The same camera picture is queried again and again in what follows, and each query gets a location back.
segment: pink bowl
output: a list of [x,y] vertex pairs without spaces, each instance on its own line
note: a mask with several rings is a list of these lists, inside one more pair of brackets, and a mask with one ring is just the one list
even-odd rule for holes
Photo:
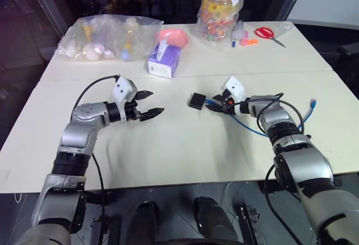
[[182,29],[165,29],[158,34],[158,41],[167,38],[167,44],[181,47],[182,49],[188,43],[188,37]]

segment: floor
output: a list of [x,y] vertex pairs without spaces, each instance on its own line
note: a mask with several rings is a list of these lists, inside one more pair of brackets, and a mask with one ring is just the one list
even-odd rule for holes
[[[359,197],[359,176],[357,174],[342,175],[341,189],[349,191]],[[139,204],[144,201],[155,201],[159,206],[160,222],[157,241],[178,238],[201,238],[197,230],[193,212],[193,200],[199,196],[212,197],[227,212],[233,220],[240,240],[242,235],[238,221],[231,215],[236,214],[241,204],[254,205],[260,213],[260,223],[267,245],[295,244],[279,221],[270,212],[264,196],[256,182],[232,182],[195,184],[186,186],[166,186],[154,188],[118,189],[113,192],[114,201],[107,207],[106,213],[111,216],[122,217],[121,242],[124,244],[126,231],[131,216]],[[0,244],[12,245],[21,234],[30,227],[31,213],[38,194],[23,194],[19,204],[15,202],[13,194],[0,195]],[[301,204],[289,193],[281,191],[270,196],[272,204],[292,230],[298,235],[303,244],[315,245],[314,236],[306,219]],[[100,207],[87,204],[85,221],[82,229],[71,235],[72,245],[90,243],[91,224],[100,216]]]

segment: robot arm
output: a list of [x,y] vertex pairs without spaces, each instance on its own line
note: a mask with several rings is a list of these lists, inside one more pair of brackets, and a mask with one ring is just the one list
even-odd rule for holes
[[16,243],[70,244],[70,233],[82,227],[85,216],[85,172],[93,154],[98,132],[111,122],[145,121],[164,109],[155,108],[140,113],[136,100],[153,93],[137,91],[134,83],[119,77],[113,91],[114,103],[83,104],[72,112],[53,164],[40,193],[32,217],[32,225]]
[[280,103],[273,102],[277,97],[245,98],[243,86],[234,77],[222,89],[222,94],[213,97],[221,105],[207,107],[255,118],[260,114],[261,125],[273,145],[275,176],[284,189],[298,193],[320,244],[359,244],[358,199],[336,189],[329,162],[300,132]]

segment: small bottle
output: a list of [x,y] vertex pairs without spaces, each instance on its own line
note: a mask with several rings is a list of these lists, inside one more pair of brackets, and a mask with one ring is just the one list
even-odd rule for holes
[[126,19],[126,22],[124,24],[126,33],[126,41],[123,45],[121,57],[125,61],[132,60],[132,52],[134,49],[134,44],[136,41],[136,32],[139,28],[139,23],[137,22],[136,18],[129,17]]

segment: plastic jar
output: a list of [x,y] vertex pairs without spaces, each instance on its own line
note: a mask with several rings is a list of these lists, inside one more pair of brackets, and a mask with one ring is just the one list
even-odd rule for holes
[[197,33],[210,42],[229,38],[244,0],[202,0],[197,15]]

